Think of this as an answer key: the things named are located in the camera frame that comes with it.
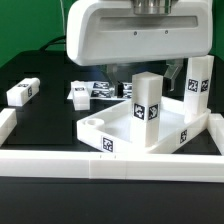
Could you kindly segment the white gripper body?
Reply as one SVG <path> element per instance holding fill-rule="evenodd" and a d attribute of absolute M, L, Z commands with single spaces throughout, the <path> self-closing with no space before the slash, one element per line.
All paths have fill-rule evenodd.
<path fill-rule="evenodd" d="M 81 66 L 204 56 L 212 47 L 212 0 L 171 0 L 169 13 L 139 13 L 133 0 L 77 0 L 66 47 Z"/>

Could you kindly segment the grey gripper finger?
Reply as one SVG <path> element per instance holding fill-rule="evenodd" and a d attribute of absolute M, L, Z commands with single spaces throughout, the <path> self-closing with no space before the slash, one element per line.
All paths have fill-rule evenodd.
<path fill-rule="evenodd" d="M 166 61 L 167 70 L 164 78 L 168 85 L 168 90 L 173 91 L 175 88 L 175 80 L 183 67 L 182 59 L 171 59 Z"/>
<path fill-rule="evenodd" d="M 109 64 L 106 66 L 106 75 L 109 82 L 110 93 L 112 96 L 122 98 L 124 85 L 116 77 L 117 74 L 118 74 L 118 66 L 116 64 Z"/>

